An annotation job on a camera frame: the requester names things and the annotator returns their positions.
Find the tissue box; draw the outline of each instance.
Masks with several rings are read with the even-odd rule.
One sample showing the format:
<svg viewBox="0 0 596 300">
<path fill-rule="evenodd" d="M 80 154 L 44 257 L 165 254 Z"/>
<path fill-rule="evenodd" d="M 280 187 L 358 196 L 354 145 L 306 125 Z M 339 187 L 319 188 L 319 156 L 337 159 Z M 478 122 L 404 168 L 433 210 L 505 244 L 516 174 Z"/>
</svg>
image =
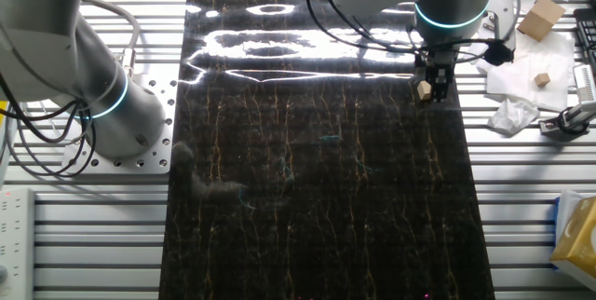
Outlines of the tissue box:
<svg viewBox="0 0 596 300">
<path fill-rule="evenodd" d="M 596 291 L 596 197 L 577 203 L 550 262 Z"/>
<path fill-rule="evenodd" d="M 565 9 L 551 0 L 539 0 L 523 19 L 518 30 L 542 41 L 564 13 Z"/>
</svg>

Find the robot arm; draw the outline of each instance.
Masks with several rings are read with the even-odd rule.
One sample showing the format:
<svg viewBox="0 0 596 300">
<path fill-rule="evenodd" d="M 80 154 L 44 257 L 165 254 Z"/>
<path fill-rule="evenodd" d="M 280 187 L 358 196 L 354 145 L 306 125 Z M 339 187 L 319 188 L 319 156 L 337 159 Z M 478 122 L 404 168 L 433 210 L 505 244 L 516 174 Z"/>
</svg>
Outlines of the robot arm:
<svg viewBox="0 0 596 300">
<path fill-rule="evenodd" d="M 120 159 L 146 151 L 164 110 L 135 84 L 79 14 L 81 0 L 0 0 L 0 73 L 19 102 L 82 99 L 93 114 L 97 152 Z"/>
<path fill-rule="evenodd" d="M 433 47 L 423 63 L 426 79 L 433 86 L 433 99 L 440 101 L 454 78 L 454 65 L 461 44 L 470 39 L 487 12 L 493 13 L 495 39 L 503 39 L 486 52 L 486 60 L 499 65 L 512 61 L 515 35 L 511 31 L 515 19 L 510 0 L 333 0 L 344 13 L 369 15 L 398 3 L 415 3 L 415 28 L 427 47 Z"/>
</svg>

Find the metal mounting plate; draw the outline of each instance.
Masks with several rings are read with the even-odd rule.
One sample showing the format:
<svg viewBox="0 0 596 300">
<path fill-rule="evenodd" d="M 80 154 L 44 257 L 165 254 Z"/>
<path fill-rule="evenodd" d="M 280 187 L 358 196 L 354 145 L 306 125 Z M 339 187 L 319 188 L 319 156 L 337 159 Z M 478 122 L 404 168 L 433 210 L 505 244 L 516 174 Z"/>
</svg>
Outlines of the metal mounting plate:
<svg viewBox="0 0 596 300">
<path fill-rule="evenodd" d="M 171 157 L 171 141 L 174 131 L 174 117 L 176 113 L 176 91 L 178 89 L 178 75 L 135 75 L 133 81 L 138 85 L 151 90 L 163 105 L 166 113 L 164 129 L 146 152 L 127 159 L 108 159 L 101 155 L 93 155 L 93 159 L 82 174 L 162 174 L 169 172 Z M 80 126 L 72 128 L 72 136 L 81 132 Z M 62 166 L 75 156 L 79 144 L 67 145 L 62 157 Z M 90 145 L 85 142 L 83 155 L 69 170 L 69 173 L 78 171 L 87 160 Z"/>
</svg>

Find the black keyboard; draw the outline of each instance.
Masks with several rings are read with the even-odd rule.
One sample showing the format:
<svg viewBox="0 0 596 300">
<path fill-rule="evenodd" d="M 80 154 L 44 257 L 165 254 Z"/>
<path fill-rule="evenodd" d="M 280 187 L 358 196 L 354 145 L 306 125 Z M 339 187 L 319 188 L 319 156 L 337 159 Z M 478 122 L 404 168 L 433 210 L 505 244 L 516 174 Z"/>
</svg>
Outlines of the black keyboard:
<svg viewBox="0 0 596 300">
<path fill-rule="evenodd" d="M 596 74 L 596 11 L 592 8 L 576 9 L 577 36 L 584 49 L 584 63 Z"/>
</svg>

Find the yellow box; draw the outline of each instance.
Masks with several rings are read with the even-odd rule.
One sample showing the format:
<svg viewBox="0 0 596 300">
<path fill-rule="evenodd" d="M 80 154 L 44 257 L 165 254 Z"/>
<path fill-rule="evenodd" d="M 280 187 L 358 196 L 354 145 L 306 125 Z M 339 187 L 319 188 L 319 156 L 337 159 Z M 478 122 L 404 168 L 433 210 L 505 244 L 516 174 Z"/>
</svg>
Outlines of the yellow box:
<svg viewBox="0 0 596 300">
<path fill-rule="evenodd" d="M 596 197 L 579 201 L 550 262 L 596 291 Z"/>
</svg>

